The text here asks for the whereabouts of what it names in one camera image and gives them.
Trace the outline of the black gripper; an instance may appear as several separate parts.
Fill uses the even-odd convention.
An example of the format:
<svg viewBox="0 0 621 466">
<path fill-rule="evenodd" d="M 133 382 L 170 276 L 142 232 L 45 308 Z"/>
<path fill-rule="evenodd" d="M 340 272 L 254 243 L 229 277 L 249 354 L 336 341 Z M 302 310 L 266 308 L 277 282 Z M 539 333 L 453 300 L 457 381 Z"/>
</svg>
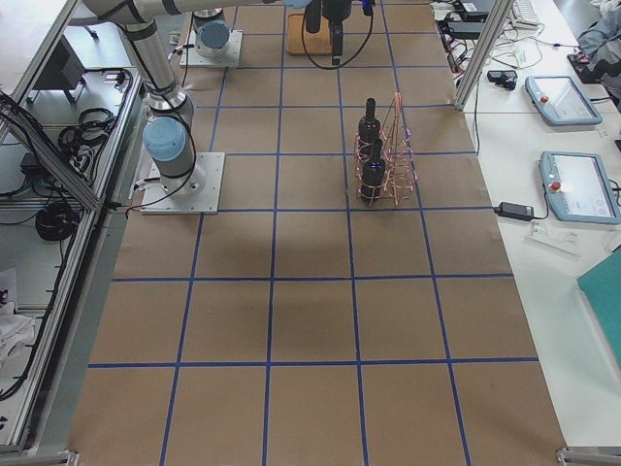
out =
<svg viewBox="0 0 621 466">
<path fill-rule="evenodd" d="M 331 64 L 340 66 L 343 56 L 343 21 L 351 15 L 351 0 L 323 0 L 322 15 L 330 22 Z"/>
</svg>

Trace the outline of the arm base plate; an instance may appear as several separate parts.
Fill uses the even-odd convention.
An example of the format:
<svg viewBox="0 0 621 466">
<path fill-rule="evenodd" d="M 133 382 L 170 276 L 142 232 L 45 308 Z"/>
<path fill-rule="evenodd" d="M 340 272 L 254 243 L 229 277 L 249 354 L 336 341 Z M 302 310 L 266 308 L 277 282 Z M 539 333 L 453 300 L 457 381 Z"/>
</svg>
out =
<svg viewBox="0 0 621 466">
<path fill-rule="evenodd" d="M 189 68 L 237 68 L 240 65 L 243 31 L 231 30 L 227 43 L 219 49 L 210 48 L 196 42 L 196 33 L 190 32 L 192 48 L 183 51 L 180 59 L 181 66 Z"/>
<path fill-rule="evenodd" d="M 188 181 L 162 178 L 155 162 L 149 175 L 157 181 L 148 183 L 140 212 L 147 215 L 218 213 L 225 166 L 224 152 L 199 152 Z"/>
</svg>

